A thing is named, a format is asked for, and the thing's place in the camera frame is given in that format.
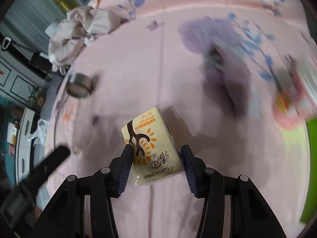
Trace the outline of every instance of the drawer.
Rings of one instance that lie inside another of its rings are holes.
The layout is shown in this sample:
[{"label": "drawer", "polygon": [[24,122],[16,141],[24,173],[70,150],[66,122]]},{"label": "drawer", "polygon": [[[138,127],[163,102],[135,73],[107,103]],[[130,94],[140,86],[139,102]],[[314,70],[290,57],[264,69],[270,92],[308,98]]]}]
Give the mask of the drawer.
[{"label": "drawer", "polygon": [[20,141],[19,146],[24,148],[31,147],[31,141],[28,141],[28,138],[31,135],[32,122],[35,112],[26,108],[23,115],[22,125],[20,129]]},{"label": "drawer", "polygon": [[30,173],[30,150],[27,148],[19,147],[17,156],[16,180],[20,182]]}]

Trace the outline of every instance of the white door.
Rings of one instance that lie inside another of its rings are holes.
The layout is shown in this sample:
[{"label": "white door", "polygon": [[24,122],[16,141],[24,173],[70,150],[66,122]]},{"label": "white door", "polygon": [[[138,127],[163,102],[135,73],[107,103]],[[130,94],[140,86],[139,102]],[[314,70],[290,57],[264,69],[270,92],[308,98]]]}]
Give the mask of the white door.
[{"label": "white door", "polygon": [[0,59],[0,95],[21,107],[29,107],[36,85]]}]

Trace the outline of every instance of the tree illustration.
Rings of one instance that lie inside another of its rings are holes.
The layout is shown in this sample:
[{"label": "tree illustration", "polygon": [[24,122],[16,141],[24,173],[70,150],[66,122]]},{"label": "tree illustration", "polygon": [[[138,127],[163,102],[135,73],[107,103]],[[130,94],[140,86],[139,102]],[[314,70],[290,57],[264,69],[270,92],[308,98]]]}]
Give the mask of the tree illustration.
[{"label": "tree illustration", "polygon": [[137,153],[136,153],[136,156],[138,157],[139,155],[139,152],[142,153],[143,156],[145,156],[145,153],[144,153],[144,149],[142,148],[142,146],[140,145],[140,142],[139,140],[141,138],[145,138],[148,142],[150,141],[150,137],[146,134],[143,134],[143,133],[140,133],[140,134],[136,134],[133,130],[133,126],[132,126],[132,121],[130,121],[128,124],[127,124],[127,127],[128,127],[128,132],[129,132],[129,135],[130,135],[130,140],[129,140],[129,143],[130,144],[133,144],[133,137],[135,138],[136,140],[136,147],[137,147]]}]

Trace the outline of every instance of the green object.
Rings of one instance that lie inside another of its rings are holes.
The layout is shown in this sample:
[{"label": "green object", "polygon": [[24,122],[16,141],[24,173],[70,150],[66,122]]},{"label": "green object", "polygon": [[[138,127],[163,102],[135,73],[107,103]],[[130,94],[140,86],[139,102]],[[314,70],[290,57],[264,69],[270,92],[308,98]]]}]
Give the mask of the green object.
[{"label": "green object", "polygon": [[310,143],[310,180],[301,222],[308,224],[317,210],[317,120],[307,122]]}]

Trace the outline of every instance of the beige cloth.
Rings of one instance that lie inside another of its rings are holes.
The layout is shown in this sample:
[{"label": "beige cloth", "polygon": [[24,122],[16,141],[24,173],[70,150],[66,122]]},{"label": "beige cloth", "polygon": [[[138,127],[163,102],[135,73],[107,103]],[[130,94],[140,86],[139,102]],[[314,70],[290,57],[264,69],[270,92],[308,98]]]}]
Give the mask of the beige cloth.
[{"label": "beige cloth", "polygon": [[49,43],[49,58],[53,71],[70,65],[96,37],[112,32],[121,19],[110,10],[80,6],[67,13]]}]

